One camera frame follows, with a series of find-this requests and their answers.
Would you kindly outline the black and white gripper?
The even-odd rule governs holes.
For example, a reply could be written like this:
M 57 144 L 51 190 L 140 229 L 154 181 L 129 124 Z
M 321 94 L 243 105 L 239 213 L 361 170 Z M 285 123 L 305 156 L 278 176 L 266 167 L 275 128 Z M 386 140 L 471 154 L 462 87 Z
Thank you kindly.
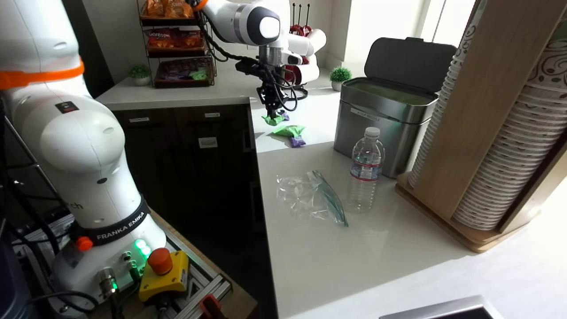
M 236 64 L 236 69 L 260 80 L 257 96 L 264 105 L 292 101 L 296 98 L 290 89 L 283 89 L 278 71 L 260 61 L 244 57 Z

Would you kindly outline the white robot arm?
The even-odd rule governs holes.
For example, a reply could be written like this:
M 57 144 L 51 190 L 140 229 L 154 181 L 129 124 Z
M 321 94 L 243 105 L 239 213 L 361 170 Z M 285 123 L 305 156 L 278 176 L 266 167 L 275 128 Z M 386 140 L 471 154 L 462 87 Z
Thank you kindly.
M 266 48 L 243 59 L 255 73 L 303 61 L 305 39 L 290 32 L 289 0 L 182 0 L 204 14 L 218 39 Z M 16 131 L 74 216 L 80 252 L 161 248 L 126 163 L 117 117 L 96 101 L 62 0 L 0 0 L 0 91 Z

